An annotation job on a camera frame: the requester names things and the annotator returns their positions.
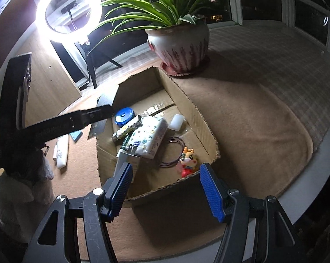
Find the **patterned lighter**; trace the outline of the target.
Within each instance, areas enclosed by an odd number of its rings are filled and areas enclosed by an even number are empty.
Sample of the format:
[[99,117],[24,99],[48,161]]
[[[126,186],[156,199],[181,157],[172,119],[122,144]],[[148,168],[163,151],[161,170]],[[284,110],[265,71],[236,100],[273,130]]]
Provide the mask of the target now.
[[131,119],[128,123],[123,125],[119,130],[117,130],[113,135],[112,135],[112,141],[113,142],[118,142],[125,138],[127,134],[130,132],[136,130],[142,125],[142,120],[143,117],[141,115],[135,116],[133,119]]

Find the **large plywood board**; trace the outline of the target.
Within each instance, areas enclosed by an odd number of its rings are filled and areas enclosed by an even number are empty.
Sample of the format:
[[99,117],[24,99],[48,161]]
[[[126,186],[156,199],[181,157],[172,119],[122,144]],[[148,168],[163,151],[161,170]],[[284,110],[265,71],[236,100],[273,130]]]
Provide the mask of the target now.
[[59,115],[81,97],[50,40],[35,30],[18,53],[31,53],[31,82],[26,125]]

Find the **dragon keychain figurine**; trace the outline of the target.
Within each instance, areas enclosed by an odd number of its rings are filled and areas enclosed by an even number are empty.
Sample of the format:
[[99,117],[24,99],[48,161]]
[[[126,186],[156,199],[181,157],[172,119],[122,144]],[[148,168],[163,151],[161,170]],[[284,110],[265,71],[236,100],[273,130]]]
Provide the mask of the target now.
[[185,178],[198,170],[198,159],[194,149],[183,148],[176,169],[181,174],[181,178]]

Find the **white fluffy cloth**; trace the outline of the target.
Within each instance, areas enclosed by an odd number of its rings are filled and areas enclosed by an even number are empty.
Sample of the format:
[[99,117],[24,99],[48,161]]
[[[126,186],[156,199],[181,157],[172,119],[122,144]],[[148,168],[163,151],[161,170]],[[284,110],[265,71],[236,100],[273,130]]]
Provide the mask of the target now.
[[20,243],[29,243],[55,199],[54,172],[42,150],[12,165],[21,172],[0,175],[0,231]]

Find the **white power adapter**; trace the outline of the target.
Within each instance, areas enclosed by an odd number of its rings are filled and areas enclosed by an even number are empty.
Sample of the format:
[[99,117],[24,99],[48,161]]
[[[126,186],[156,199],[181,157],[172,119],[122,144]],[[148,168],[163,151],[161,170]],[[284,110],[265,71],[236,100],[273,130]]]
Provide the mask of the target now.
[[137,146],[133,146],[132,144],[128,144],[127,146],[121,147],[119,149],[113,176],[116,176],[116,174],[122,168],[124,163],[129,163],[132,165],[132,169],[133,169],[132,182],[134,181],[139,164],[141,162],[140,156],[136,155],[136,149]]

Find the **patterned tissue pack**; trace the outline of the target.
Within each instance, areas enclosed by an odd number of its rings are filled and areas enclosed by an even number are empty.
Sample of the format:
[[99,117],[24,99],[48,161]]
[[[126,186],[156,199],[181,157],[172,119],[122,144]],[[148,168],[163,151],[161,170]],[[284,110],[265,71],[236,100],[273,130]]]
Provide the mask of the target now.
[[136,155],[154,159],[166,134],[168,123],[163,117],[147,116],[142,125],[134,130],[129,144],[137,146]]

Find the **spider plant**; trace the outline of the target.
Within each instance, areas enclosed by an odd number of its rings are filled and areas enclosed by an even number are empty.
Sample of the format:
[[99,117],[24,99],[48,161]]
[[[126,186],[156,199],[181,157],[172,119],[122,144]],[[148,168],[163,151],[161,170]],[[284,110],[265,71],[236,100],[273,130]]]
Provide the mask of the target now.
[[106,40],[120,34],[197,25],[212,9],[209,0],[104,0],[101,6],[111,9],[96,28],[106,24],[114,28],[90,49],[89,55]]

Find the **cardboard box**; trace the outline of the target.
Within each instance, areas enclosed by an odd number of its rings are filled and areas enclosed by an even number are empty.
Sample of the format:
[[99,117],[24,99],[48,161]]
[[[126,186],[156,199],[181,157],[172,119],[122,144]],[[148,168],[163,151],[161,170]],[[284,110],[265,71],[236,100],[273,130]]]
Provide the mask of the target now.
[[97,137],[98,171],[101,183],[116,171],[122,144],[133,148],[133,182],[125,207],[136,207],[182,188],[193,176],[182,177],[179,158],[194,151],[194,162],[213,163],[220,157],[218,142],[199,109],[164,71],[150,67],[120,83],[112,106],[130,107],[142,125],[121,140],[113,141],[119,127],[115,118],[106,121]]

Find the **green lip balm stick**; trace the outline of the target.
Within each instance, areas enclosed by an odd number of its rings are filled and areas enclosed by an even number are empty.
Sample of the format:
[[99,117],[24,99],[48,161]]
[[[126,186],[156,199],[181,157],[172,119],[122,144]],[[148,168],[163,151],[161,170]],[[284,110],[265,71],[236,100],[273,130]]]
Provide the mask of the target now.
[[129,150],[129,142],[130,142],[130,140],[131,140],[131,135],[127,135],[125,137],[125,139],[123,140],[123,143],[122,143],[122,145],[121,145],[120,148],[122,150],[125,150],[125,151]]

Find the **small pink bottle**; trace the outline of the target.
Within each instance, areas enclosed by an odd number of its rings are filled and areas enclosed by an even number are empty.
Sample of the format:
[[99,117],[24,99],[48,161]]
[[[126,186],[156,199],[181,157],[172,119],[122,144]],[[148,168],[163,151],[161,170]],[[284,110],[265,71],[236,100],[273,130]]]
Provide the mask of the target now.
[[57,161],[57,151],[58,151],[58,145],[57,143],[54,146],[53,156],[52,159],[56,162]]

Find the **blue round tape measure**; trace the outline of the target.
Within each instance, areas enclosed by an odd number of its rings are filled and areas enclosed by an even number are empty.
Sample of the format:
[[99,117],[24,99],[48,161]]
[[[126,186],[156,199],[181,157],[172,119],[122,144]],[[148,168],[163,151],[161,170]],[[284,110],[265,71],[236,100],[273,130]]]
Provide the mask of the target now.
[[121,128],[129,121],[131,121],[134,117],[135,117],[135,112],[133,111],[133,109],[130,107],[124,107],[118,112],[116,112],[115,124]]

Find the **white cylinder cap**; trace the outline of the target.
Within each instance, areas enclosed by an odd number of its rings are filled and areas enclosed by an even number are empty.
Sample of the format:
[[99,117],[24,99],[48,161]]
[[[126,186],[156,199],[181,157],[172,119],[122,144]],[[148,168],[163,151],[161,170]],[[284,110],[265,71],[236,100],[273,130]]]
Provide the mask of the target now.
[[183,115],[175,114],[169,123],[168,129],[172,131],[180,131],[184,121],[185,121],[185,117]]

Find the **white sunscreen bottle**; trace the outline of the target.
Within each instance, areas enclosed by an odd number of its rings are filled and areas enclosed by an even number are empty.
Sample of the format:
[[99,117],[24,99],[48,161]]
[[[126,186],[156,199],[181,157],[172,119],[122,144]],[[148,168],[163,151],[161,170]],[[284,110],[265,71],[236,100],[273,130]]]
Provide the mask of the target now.
[[63,135],[58,138],[56,144],[56,166],[62,169],[67,165],[67,157],[69,152],[69,135]]

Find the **white red flower pot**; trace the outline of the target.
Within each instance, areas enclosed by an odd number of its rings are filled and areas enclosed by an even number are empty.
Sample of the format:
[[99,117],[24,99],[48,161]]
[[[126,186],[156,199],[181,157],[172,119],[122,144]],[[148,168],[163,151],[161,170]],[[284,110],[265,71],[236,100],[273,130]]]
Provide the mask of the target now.
[[189,73],[207,56],[210,32],[204,22],[145,32],[150,49],[176,74]]

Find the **blue patterned card box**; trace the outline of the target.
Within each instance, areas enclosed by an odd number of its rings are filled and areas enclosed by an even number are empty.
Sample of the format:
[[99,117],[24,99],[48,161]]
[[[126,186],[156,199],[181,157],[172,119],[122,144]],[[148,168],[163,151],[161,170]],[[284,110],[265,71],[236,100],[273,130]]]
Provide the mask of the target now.
[[83,135],[83,132],[81,130],[78,130],[75,132],[71,132],[69,135],[70,135],[71,139],[74,141],[74,143],[76,143]]

